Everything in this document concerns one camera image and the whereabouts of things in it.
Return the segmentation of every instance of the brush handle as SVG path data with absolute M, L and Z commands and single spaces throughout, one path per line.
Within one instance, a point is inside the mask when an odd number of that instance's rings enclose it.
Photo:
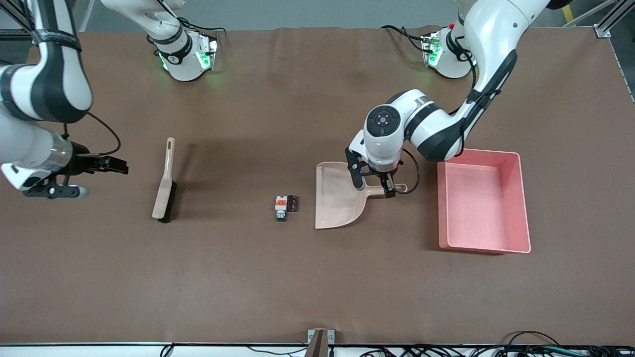
M 168 142 L 165 147 L 165 171 L 164 177 L 172 178 L 172 164 L 174 162 L 174 144 L 176 140 L 174 138 L 168 138 Z

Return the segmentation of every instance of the black bristles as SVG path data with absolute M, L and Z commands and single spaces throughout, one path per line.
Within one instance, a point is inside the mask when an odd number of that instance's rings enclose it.
M 158 221 L 161 223 L 170 223 L 170 216 L 172 215 L 172 207 L 174 206 L 174 200 L 177 197 L 177 183 L 172 181 L 172 187 L 170 189 L 170 198 L 168 198 L 168 205 L 165 207 L 165 215 Z

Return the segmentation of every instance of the pink bin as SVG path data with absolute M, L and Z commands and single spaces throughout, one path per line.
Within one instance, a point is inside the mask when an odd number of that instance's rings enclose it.
M 438 164 L 439 246 L 487 253 L 529 253 L 520 156 L 466 149 Z

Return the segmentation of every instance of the brown table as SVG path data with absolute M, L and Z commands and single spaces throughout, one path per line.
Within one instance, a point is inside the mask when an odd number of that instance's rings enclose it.
M 165 73 L 145 34 L 82 34 L 93 112 L 130 175 L 82 175 L 82 201 L 27 199 L 0 180 L 0 340 L 498 342 L 519 329 L 565 344 L 635 344 L 635 109 L 592 29 L 530 29 L 503 94 L 467 141 L 520 153 L 533 251 L 438 248 L 436 166 L 416 194 L 374 200 L 315 231 L 315 165 L 343 161 L 368 111 L 443 79 L 384 30 L 279 29 L 221 37 L 217 72 Z M 176 220 L 150 213 L 177 139 Z M 94 120 L 71 126 L 93 150 Z M 404 166 L 398 179 L 415 176 Z M 301 211 L 274 220 L 279 194 Z

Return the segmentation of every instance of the gray floor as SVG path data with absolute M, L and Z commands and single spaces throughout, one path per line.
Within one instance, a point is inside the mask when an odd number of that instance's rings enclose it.
M 575 0 L 574 16 L 593 8 L 603 0 Z M 580 25 L 597 23 L 611 7 L 588 18 Z M 457 9 L 450 0 L 189 0 L 176 13 L 192 23 L 227 30 L 271 30 L 280 27 L 377 28 L 382 25 L 447 25 L 455 21 Z M 545 10 L 534 21 L 537 27 L 559 27 L 566 22 L 562 10 Z M 95 0 L 86 30 L 140 31 L 131 20 L 108 10 Z M 635 88 L 635 11 L 616 25 L 612 43 L 631 88 Z M 0 58 L 23 62 L 29 48 L 27 41 L 0 41 Z

